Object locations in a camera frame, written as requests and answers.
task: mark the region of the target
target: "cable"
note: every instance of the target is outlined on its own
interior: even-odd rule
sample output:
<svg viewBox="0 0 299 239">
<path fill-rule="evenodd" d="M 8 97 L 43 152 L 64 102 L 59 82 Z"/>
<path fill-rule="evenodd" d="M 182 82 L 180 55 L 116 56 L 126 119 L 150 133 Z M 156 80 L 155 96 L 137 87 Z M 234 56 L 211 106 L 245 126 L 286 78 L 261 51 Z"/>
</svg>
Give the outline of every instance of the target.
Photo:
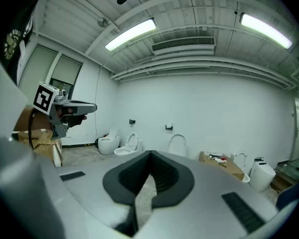
<svg viewBox="0 0 299 239">
<path fill-rule="evenodd" d="M 33 110 L 31 111 L 31 114 L 29 116 L 29 123 L 28 123 L 29 145 L 33 150 L 34 150 L 34 147 L 33 147 L 33 143 L 32 143 L 31 128 L 32 128 L 35 113 L 36 113 L 36 109 L 33 108 Z"/>
</svg>

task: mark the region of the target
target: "air vent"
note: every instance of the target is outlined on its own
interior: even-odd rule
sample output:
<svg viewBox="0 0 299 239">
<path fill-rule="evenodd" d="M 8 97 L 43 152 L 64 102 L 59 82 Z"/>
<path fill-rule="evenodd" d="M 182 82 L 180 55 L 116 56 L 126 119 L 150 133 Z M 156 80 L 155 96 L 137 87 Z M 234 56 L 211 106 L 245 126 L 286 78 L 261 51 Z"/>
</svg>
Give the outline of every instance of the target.
<svg viewBox="0 0 299 239">
<path fill-rule="evenodd" d="M 184 50 L 214 50 L 214 37 L 187 37 L 159 42 L 152 45 L 155 55 Z"/>
</svg>

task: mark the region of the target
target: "door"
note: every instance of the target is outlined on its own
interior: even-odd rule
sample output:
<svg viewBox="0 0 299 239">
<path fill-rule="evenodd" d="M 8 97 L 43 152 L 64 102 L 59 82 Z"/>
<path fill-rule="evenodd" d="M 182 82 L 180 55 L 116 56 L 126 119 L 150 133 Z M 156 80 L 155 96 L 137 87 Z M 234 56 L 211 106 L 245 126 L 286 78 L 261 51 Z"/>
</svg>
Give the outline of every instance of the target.
<svg viewBox="0 0 299 239">
<path fill-rule="evenodd" d="M 294 100 L 295 103 L 295 143 L 294 149 L 290 157 L 290 161 L 294 161 L 299 158 L 299 101 Z"/>
</svg>

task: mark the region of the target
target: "black shirt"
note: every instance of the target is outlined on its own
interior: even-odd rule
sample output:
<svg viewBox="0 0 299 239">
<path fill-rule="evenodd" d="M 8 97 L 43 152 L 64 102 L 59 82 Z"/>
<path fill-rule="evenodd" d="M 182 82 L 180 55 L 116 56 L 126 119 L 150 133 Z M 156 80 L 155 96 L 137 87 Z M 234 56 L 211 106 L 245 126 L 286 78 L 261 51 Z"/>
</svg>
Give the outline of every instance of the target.
<svg viewBox="0 0 299 239">
<path fill-rule="evenodd" d="M 0 0 L 0 61 L 16 83 L 19 44 L 29 41 L 38 0 Z"/>
</svg>

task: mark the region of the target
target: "concrete floor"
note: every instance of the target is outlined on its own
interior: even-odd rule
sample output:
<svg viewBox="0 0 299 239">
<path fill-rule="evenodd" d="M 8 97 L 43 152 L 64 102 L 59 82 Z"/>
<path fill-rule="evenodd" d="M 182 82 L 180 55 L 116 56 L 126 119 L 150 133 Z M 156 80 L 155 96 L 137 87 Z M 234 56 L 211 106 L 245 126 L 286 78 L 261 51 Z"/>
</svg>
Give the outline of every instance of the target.
<svg viewBox="0 0 299 239">
<path fill-rule="evenodd" d="M 102 155 L 95 146 L 66 148 L 62 149 L 62 166 L 84 165 L 91 162 L 99 162 L 111 158 L 116 158 L 116 155 Z M 277 202 L 278 193 L 271 188 L 268 188 L 262 193 L 273 205 Z M 151 215 L 151 199 L 156 196 L 156 188 L 154 178 L 149 176 L 143 185 L 140 193 L 135 200 L 137 219 L 139 228 L 141 228 Z"/>
</svg>

